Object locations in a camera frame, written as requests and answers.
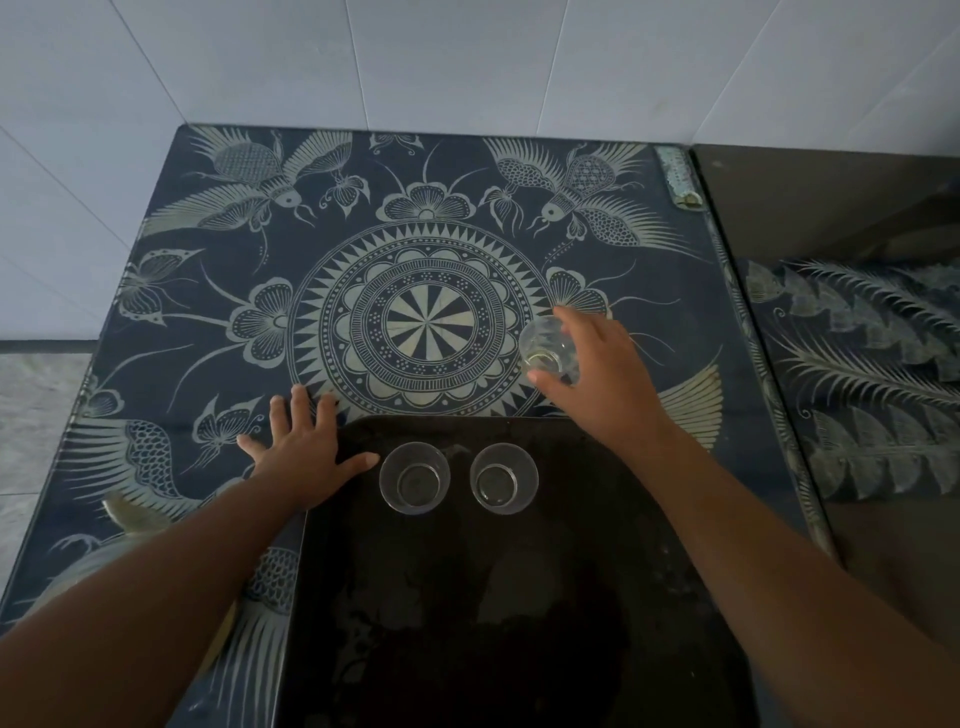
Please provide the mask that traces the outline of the person's right hand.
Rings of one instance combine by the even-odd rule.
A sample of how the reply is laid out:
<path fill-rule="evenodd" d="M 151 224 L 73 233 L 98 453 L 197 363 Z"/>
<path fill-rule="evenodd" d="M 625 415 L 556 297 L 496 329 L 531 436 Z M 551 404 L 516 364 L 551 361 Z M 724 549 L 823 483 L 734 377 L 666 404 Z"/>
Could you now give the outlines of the person's right hand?
<path fill-rule="evenodd" d="M 622 324 L 566 306 L 553 313 L 575 343 L 581 372 L 576 404 L 556 407 L 625 460 L 678 431 Z"/>

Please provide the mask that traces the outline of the person's left hand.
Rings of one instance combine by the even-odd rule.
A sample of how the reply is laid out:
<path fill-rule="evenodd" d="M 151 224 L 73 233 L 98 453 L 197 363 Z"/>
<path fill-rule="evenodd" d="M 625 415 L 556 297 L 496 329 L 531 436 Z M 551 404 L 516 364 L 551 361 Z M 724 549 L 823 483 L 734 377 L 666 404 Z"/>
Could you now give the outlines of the person's left hand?
<path fill-rule="evenodd" d="M 278 394 L 270 399 L 268 446 L 274 450 L 274 471 L 253 471 L 255 479 L 281 486 L 301 510 L 322 504 L 341 489 L 333 488 L 333 471 L 346 460 L 338 455 L 337 396 L 325 393 L 310 399 L 317 435 L 306 447 L 291 446 L 291 392 L 287 398 Z"/>

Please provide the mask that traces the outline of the clear glass cup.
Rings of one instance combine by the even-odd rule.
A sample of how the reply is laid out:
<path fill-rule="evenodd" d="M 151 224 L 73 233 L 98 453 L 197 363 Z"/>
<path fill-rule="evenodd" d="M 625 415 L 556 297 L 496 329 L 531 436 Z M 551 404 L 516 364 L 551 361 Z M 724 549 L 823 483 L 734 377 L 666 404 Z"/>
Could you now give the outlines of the clear glass cup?
<path fill-rule="evenodd" d="M 566 385 L 579 382 L 577 349 L 558 317 L 547 315 L 532 319 L 520 333 L 518 346 L 524 373 L 544 371 Z"/>
<path fill-rule="evenodd" d="M 496 515 L 516 515 L 530 506 L 539 489 L 534 457 L 513 443 L 493 443 L 472 460 L 471 491 L 477 502 Z"/>
<path fill-rule="evenodd" d="M 446 497 L 450 463 L 433 444 L 402 443 L 383 460 L 378 482 L 383 500 L 393 511 L 424 515 Z"/>

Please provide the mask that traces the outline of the person's right forearm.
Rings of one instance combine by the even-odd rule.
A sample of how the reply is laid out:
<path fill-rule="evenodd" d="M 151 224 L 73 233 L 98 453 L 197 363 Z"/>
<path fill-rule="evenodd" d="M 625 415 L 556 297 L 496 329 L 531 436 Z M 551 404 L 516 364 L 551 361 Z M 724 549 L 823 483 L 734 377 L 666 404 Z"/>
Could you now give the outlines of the person's right forearm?
<path fill-rule="evenodd" d="M 803 728 L 960 728 L 960 664 L 670 425 L 601 442 L 650 492 Z"/>

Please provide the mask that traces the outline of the person's left forearm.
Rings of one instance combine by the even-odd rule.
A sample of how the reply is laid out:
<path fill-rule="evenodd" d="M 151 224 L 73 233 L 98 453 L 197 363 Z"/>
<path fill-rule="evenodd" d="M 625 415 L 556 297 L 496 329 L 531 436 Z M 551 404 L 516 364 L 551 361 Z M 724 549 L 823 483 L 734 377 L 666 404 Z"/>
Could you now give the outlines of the person's left forearm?
<path fill-rule="evenodd" d="M 258 559 L 305 507 L 257 475 L 0 638 L 0 728 L 164 728 Z"/>

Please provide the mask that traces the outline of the blue patterned tablecloth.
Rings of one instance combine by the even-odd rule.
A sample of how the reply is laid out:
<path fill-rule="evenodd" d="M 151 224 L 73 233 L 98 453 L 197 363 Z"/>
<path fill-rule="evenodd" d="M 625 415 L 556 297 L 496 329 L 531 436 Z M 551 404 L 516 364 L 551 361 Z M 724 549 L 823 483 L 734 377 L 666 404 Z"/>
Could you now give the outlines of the blue patterned tablecloth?
<path fill-rule="evenodd" d="M 273 395 L 561 418 L 519 340 L 619 320 L 671 417 L 833 546 L 731 256 L 667 145 L 193 126 L 174 137 L 0 607 L 0 635 L 248 474 Z M 171 728 L 276 728 L 306 519 L 274 539 Z"/>

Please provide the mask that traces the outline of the black glossy tray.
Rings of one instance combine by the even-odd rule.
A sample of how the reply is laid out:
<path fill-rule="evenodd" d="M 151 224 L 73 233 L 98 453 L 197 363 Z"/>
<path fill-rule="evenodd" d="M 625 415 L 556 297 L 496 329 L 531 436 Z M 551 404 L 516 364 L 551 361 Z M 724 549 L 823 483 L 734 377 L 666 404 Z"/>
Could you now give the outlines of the black glossy tray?
<path fill-rule="evenodd" d="M 430 512 L 379 470 L 306 518 L 275 728 L 759 728 L 753 676 L 674 530 L 567 418 L 381 416 L 341 455 L 446 457 Z M 534 457 L 515 515 L 474 497 L 487 446 Z"/>

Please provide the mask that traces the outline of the black glossy cabinet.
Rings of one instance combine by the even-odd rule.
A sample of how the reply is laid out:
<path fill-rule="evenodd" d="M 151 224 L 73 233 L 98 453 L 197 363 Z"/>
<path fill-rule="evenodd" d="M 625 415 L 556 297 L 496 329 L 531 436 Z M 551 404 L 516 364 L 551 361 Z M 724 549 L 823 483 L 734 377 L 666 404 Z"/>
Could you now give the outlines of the black glossy cabinet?
<path fill-rule="evenodd" d="M 839 561 L 960 661 L 960 156 L 691 152 Z"/>

